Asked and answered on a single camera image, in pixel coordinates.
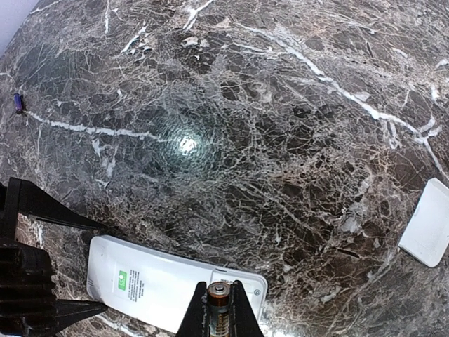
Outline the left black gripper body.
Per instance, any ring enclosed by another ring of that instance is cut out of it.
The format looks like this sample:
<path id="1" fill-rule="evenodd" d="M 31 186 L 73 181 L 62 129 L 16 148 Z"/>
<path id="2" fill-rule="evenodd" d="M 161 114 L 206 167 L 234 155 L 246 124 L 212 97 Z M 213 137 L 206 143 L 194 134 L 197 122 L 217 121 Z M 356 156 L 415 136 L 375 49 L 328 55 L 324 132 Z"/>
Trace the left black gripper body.
<path id="1" fill-rule="evenodd" d="M 1 185 L 1 240 L 16 241 L 21 182 Z"/>

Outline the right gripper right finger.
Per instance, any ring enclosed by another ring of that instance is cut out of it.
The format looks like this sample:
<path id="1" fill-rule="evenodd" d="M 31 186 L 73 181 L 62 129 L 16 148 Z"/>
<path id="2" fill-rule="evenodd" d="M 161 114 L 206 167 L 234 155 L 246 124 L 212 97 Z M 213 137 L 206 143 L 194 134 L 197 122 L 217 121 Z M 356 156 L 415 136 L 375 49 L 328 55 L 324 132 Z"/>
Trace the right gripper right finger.
<path id="1" fill-rule="evenodd" d="M 263 337 L 240 281 L 232 283 L 230 300 L 229 335 L 231 337 Z"/>

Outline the copper top battery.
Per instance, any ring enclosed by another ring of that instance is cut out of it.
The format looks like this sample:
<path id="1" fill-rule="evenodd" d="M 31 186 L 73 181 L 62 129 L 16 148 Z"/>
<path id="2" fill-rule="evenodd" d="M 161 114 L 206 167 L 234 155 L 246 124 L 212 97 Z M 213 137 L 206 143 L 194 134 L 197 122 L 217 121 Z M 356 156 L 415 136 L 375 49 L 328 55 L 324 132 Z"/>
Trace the copper top battery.
<path id="1" fill-rule="evenodd" d="M 213 282 L 207 288 L 207 301 L 210 310 L 210 336 L 225 337 L 229 335 L 229 299 L 230 284 Z"/>

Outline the white remote control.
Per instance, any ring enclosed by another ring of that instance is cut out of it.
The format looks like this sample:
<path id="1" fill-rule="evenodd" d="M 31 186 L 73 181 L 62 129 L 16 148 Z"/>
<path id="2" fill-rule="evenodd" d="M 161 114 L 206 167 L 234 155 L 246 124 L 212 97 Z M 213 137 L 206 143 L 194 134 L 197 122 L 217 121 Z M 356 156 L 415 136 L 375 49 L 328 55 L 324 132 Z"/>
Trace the white remote control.
<path id="1" fill-rule="evenodd" d="M 175 333 L 199 282 L 242 282 L 255 318 L 268 290 L 259 274 L 170 255 L 109 235 L 91 239 L 89 296 L 132 318 Z"/>

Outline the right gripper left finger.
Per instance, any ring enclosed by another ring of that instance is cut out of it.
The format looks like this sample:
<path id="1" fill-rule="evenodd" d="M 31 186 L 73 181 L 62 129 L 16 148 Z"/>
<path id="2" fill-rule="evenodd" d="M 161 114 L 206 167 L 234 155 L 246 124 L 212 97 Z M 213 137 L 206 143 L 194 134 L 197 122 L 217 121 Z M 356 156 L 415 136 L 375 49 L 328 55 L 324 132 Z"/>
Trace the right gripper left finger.
<path id="1" fill-rule="evenodd" d="M 199 282 L 175 335 L 176 337 L 210 336 L 210 310 L 206 293 L 206 283 Z"/>

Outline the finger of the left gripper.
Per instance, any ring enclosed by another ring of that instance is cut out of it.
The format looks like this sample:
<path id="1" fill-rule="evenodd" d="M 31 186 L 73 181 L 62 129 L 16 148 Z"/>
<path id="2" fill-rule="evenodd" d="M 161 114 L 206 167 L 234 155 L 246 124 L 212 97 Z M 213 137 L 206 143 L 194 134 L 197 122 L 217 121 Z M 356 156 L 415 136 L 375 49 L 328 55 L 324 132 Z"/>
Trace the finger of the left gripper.
<path id="1" fill-rule="evenodd" d="M 8 182 L 21 182 L 19 214 L 35 217 L 43 222 L 82 230 L 106 228 L 105 225 L 97 221 L 71 211 L 31 181 L 11 177 Z"/>
<path id="2" fill-rule="evenodd" d="M 107 306 L 89 300 L 56 300 L 55 309 L 57 325 L 52 333 L 59 333 L 77 322 L 106 312 Z"/>

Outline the white battery cover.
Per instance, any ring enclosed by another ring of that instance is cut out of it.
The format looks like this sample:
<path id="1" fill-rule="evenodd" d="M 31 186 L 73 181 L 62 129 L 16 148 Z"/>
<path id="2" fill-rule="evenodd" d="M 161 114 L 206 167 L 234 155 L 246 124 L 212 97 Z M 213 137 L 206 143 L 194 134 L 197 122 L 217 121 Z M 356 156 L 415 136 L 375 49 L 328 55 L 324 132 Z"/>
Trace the white battery cover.
<path id="1" fill-rule="evenodd" d="M 437 178 L 424 187 L 398 247 L 427 267 L 436 267 L 448 247 L 448 188 Z"/>

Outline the purple battery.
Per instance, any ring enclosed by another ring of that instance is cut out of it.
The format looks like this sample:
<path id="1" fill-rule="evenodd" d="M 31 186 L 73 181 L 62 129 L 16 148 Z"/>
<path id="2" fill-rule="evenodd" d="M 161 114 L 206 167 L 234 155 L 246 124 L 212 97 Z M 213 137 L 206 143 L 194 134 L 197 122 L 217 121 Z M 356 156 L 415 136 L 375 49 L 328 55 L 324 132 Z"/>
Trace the purple battery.
<path id="1" fill-rule="evenodd" d="M 22 114 L 24 112 L 24 105 L 22 102 L 22 96 L 19 93 L 15 93 L 13 95 L 14 103 L 15 103 L 15 112 L 17 114 Z"/>

